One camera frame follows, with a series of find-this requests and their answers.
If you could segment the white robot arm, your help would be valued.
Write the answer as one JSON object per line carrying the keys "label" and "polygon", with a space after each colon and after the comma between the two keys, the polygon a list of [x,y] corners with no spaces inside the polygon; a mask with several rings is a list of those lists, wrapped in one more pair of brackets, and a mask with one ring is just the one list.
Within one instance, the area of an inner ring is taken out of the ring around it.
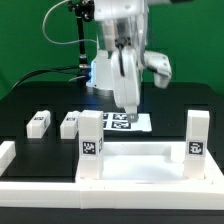
{"label": "white robot arm", "polygon": [[145,49],[149,7],[191,1],[93,0],[97,52],[105,58],[95,63],[92,87],[111,91],[116,106],[125,110],[129,122],[138,120],[142,72],[152,72],[159,88],[166,88],[172,77],[168,57]]}

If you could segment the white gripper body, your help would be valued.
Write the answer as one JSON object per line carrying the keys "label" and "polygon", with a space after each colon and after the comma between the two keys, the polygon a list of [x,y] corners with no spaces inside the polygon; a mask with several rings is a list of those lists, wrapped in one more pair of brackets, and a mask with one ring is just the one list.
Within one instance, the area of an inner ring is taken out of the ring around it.
{"label": "white gripper body", "polygon": [[114,100],[118,108],[127,114],[136,114],[140,103],[140,74],[137,66],[137,53],[132,48],[122,50],[124,75],[120,73],[119,52],[111,57]]}

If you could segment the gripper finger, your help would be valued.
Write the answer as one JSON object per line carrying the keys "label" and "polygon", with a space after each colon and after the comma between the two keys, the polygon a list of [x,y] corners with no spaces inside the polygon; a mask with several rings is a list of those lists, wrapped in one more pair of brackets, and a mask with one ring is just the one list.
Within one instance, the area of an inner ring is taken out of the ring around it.
{"label": "gripper finger", "polygon": [[139,119],[136,106],[128,106],[126,108],[126,114],[130,123],[136,123]]}

